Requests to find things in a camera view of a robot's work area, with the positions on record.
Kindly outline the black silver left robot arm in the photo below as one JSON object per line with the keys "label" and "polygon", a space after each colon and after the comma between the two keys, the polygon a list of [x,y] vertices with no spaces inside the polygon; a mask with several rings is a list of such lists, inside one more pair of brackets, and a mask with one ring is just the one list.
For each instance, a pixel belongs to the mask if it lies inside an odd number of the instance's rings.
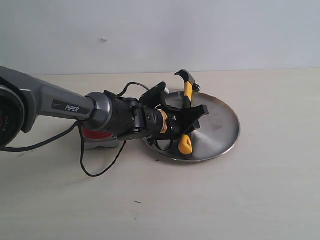
{"label": "black silver left robot arm", "polygon": [[85,96],[25,73],[0,69],[0,147],[19,132],[28,133],[37,117],[75,120],[89,131],[114,135],[120,141],[150,138],[176,141],[199,129],[199,119],[209,114],[205,105],[172,107],[165,100],[164,82],[139,99],[110,91]]}

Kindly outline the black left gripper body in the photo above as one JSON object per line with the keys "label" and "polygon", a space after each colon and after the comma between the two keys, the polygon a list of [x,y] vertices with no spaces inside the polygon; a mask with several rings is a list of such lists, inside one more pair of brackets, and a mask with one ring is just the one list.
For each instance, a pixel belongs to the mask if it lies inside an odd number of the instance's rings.
{"label": "black left gripper body", "polygon": [[154,140],[178,140],[190,131],[182,110],[144,107],[143,137]]}

